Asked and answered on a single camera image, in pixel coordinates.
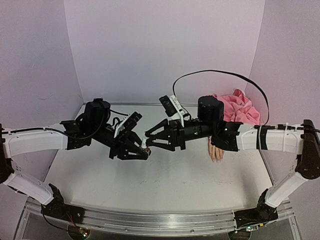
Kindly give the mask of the white nail polish cap brush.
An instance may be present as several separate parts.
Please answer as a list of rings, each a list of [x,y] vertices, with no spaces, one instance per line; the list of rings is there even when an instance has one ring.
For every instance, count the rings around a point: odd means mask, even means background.
[[[146,138],[146,137],[144,137],[144,138],[142,139],[141,148],[142,148],[142,149],[146,149],[146,148],[147,148],[147,138]]]

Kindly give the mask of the pink nail polish bottle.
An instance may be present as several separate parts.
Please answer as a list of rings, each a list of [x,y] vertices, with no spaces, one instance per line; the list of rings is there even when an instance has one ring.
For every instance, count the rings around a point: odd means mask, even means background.
[[[143,148],[142,151],[146,153],[148,156],[150,156],[152,152],[149,147]]]

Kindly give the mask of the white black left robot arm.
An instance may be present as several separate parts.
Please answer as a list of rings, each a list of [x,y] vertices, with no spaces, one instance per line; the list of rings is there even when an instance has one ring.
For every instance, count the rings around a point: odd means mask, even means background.
[[[114,117],[109,102],[95,98],[86,103],[83,113],[74,120],[44,127],[0,130],[0,182],[27,195],[41,204],[41,214],[79,224],[85,209],[65,203],[52,183],[45,183],[32,174],[25,173],[15,162],[24,156],[40,157],[43,153],[60,150],[77,150],[89,147],[92,141],[109,148],[109,158],[120,160],[147,160],[151,154],[145,140],[133,131],[142,115],[133,112],[124,119]]]

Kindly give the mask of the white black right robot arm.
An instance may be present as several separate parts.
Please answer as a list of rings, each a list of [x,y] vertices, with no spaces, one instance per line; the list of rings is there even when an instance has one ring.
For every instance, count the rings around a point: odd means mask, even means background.
[[[186,142],[210,137],[211,143],[225,151],[271,150],[296,154],[287,176],[266,189],[255,208],[234,213],[236,229],[252,228],[278,219],[277,207],[297,188],[320,176],[319,130],[311,120],[299,125],[252,125],[224,121],[224,103],[216,97],[198,99],[197,118],[185,120],[175,95],[160,99],[168,118],[145,132],[142,149],[157,147],[168,151],[186,148]]]

